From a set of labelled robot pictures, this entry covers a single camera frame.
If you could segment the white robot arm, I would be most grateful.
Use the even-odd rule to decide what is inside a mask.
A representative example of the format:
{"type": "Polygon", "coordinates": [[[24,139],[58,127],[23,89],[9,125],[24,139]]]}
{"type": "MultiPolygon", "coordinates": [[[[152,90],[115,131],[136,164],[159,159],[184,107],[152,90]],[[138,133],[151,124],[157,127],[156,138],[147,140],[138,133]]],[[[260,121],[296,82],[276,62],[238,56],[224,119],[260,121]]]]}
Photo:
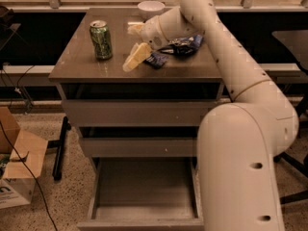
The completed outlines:
{"type": "Polygon", "coordinates": [[[197,171],[205,231],[285,231],[273,159],[294,142],[295,108],[218,17],[213,0],[180,0],[138,31],[153,49],[199,31],[230,100],[202,119],[197,171]]]}

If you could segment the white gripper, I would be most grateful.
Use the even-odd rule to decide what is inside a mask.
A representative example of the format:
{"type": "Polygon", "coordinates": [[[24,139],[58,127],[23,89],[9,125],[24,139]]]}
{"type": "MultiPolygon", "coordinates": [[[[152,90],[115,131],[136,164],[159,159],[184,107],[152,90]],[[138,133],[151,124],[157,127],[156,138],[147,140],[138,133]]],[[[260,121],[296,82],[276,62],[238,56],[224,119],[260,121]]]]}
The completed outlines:
{"type": "Polygon", "coordinates": [[[127,33],[132,36],[141,35],[141,39],[144,42],[136,43],[131,49],[130,55],[123,64],[123,70],[126,72],[133,70],[149,58],[152,48],[157,50],[167,45],[167,39],[163,35],[158,16],[150,18],[144,24],[130,25],[127,33]]]}

